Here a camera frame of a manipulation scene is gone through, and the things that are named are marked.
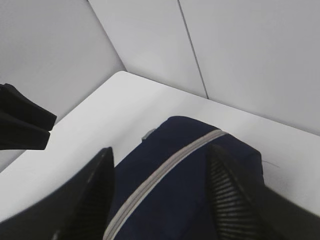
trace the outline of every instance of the white table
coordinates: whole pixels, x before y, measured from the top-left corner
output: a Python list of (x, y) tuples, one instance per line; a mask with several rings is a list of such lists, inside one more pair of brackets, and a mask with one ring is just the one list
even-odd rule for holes
[(121, 71), (53, 128), (45, 150), (26, 151), (0, 173), (0, 222), (53, 192), (103, 147), (113, 147), (118, 164), (146, 132), (177, 115), (259, 150), (266, 184), (320, 215), (319, 136)]

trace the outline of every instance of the black object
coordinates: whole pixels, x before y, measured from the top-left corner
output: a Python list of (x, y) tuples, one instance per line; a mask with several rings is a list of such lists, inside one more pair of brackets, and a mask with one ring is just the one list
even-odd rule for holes
[(52, 194), (0, 223), (0, 239), (101, 240), (113, 194), (109, 147)]
[(320, 218), (273, 192), (218, 145), (206, 154), (206, 191), (220, 240), (318, 240)]
[(57, 116), (0, 84), (0, 150), (44, 150)]
[(0, 109), (47, 131), (52, 130), (57, 119), (56, 115), (30, 101), (8, 83), (0, 84)]
[(0, 110), (0, 150), (46, 148), (50, 133)]

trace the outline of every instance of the white wall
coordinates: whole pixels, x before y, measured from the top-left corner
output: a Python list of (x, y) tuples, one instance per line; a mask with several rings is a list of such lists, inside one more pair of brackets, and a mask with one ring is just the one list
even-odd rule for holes
[[(124, 70), (86, 0), (0, 1), (0, 83), (60, 120)], [(21, 151), (0, 151), (0, 171)]]
[(206, 97), (176, 0), (89, 0), (128, 72)]
[(320, 134), (320, 1), (180, 2), (210, 99)]

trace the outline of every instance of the gray piping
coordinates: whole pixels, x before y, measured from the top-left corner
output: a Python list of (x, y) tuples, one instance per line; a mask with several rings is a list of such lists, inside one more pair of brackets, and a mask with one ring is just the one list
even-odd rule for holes
[(117, 233), (124, 225), (130, 215), (136, 210), (145, 197), (155, 188), (155, 186), (182, 160), (201, 148), (205, 144), (215, 140), (227, 133), (216, 129), (198, 138), (189, 145), (183, 147), (171, 157), (169, 157), (157, 170), (155, 170), (124, 202), (106, 228), (103, 240), (114, 240)]

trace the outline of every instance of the white surface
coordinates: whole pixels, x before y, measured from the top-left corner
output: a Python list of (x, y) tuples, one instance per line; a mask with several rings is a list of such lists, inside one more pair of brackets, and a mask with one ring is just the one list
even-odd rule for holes
[[(124, 67), (85, 0), (1, 0), (0, 84), (60, 120)], [(15, 159), (0, 151), (0, 171)]]
[(320, 135), (320, 1), (180, 2), (210, 99)]
[(89, 0), (129, 73), (206, 97), (176, 0)]
[(265, 182), (320, 215), (320, 137), (121, 71), (64, 117), (46, 150), (28, 150), (0, 173), (0, 221), (73, 176), (101, 148), (119, 163), (150, 129), (188, 116), (233, 134), (262, 153)]

